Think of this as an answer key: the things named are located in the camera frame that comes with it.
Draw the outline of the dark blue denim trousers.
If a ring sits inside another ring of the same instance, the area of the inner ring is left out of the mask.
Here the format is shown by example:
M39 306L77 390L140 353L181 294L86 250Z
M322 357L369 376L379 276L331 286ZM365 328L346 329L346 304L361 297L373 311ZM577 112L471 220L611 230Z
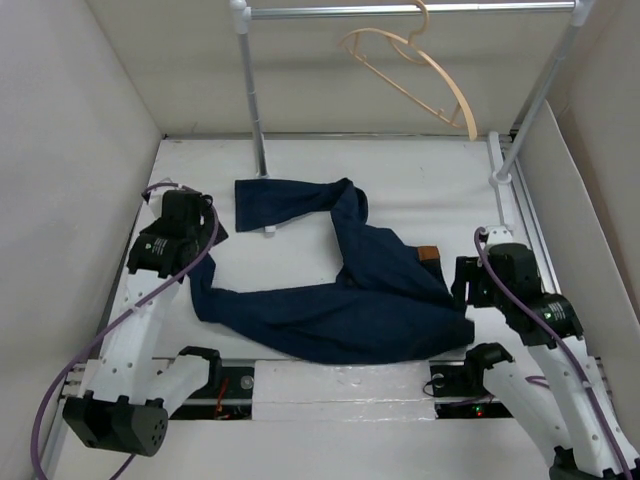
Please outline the dark blue denim trousers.
M456 306L439 261L368 225L367 196L350 179L235 183L237 232L316 212L329 213L343 260L334 282L236 292L214 286L216 263L205 257L189 274L198 320L326 365L425 360L474 342L475 325Z

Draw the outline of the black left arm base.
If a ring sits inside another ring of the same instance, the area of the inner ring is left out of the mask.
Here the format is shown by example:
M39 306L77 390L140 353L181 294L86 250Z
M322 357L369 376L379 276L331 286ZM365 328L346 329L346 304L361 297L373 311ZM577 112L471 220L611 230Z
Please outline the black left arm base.
M255 385L253 365L224 365L216 388L192 394L170 417L171 420L250 420Z

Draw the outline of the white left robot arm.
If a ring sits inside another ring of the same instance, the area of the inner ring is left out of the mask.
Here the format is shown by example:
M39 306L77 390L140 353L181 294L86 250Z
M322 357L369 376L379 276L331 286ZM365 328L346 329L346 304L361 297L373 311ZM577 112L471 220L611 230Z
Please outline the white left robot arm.
M84 394L67 401L63 418L88 448L154 456L170 417L193 394L222 387L214 349L186 346L163 370L153 354L182 281L226 237L213 199L190 189L164 192L155 220L133 242L125 298L111 324L100 364Z

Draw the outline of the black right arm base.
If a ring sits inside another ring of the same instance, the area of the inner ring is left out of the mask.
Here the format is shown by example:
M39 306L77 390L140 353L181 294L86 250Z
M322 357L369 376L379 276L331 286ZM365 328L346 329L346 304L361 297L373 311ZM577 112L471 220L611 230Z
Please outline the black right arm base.
M430 378L423 393L434 400L437 420L508 419L511 412L461 362L429 364Z

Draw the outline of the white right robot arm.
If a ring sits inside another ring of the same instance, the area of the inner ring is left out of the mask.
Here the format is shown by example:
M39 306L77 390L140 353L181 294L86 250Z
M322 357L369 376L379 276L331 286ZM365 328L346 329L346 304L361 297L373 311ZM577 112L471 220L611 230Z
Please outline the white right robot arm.
M496 397L541 453L552 479L636 479L639 452L621 428L570 301L544 290L532 250L491 244L456 261L452 286L462 306L497 309L542 372L530 380L497 342L466 353L462 381Z

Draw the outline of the beige plastic clothes hanger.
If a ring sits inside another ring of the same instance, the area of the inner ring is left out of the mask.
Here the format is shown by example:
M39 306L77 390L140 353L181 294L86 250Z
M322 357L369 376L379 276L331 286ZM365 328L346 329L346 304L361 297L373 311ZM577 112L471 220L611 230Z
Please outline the beige plastic clothes hanger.
M475 141L478 138L478 127L473 110L465 94L451 75L416 42L416 40L420 36L423 36L429 28L429 9L424 1L412 1L411 5L418 9L421 17L421 24L419 27L410 30L407 35L401 36L397 33L377 27L363 27L354 29L347 33L339 41L338 46L356 62L375 74L387 85L417 105L420 109L426 111L441 123L451 128L464 130L468 139L470 141ZM429 73L434 73L439 78L439 81L446 87L447 92L455 99L455 105L451 112L447 113L444 108L434 108L433 106L425 103L411 91L407 90L403 85L373 65L367 55L363 53L360 48L361 40L364 36L383 39L395 54L404 62L409 65L419 67Z

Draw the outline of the metal clothes rack frame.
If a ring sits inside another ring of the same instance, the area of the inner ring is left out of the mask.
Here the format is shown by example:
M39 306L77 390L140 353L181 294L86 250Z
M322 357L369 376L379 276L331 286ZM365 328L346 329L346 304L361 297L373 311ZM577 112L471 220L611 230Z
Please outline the metal clothes rack frame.
M517 1L499 3L440 3L432 6L435 13L518 13L518 12L555 12L569 11L571 20L560 47L555 54L552 66L537 89L527 113L518 129L511 149L503 160L501 167L496 167L490 181L500 193L501 189L511 182L510 171L518 157L519 151L529 132L547 94L558 74L560 67L571 49L578 32L586 23L595 3L593 1ZM296 8L258 8L253 9L245 1L231 1L229 3L234 30L240 45L242 65L244 69L244 81L249 115L252 124L252 142L254 158L257 167L257 176L267 178L269 176L264 134L261 126L260 114L257 104L253 65L249 45L249 23L252 20L285 20L306 18L349 18L349 17L374 17L374 16L408 16L419 13L420 7L415 4L386 4L386 5L361 5L361 6L332 6L332 7L296 7Z

